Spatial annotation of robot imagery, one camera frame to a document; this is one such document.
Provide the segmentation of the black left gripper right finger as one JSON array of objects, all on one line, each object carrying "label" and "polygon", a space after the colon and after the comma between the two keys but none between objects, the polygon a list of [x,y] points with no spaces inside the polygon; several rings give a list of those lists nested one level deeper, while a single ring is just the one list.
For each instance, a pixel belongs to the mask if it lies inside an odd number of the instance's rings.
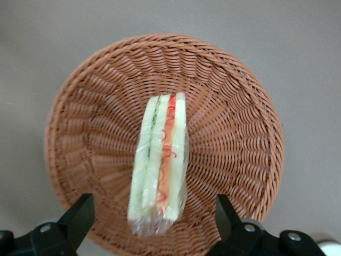
[{"label": "black left gripper right finger", "polygon": [[311,236],[284,230],[279,237],[269,234],[253,219],[240,219],[226,195],[216,196],[215,221],[220,240],[210,255],[324,255]]}]

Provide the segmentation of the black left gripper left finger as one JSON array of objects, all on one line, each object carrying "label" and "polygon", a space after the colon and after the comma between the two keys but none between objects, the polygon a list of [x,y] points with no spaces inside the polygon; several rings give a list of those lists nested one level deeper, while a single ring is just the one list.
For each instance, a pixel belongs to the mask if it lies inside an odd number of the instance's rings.
[{"label": "black left gripper left finger", "polygon": [[2,230],[1,255],[77,255],[94,221],[94,195],[82,194],[56,222],[45,222],[20,237]]}]

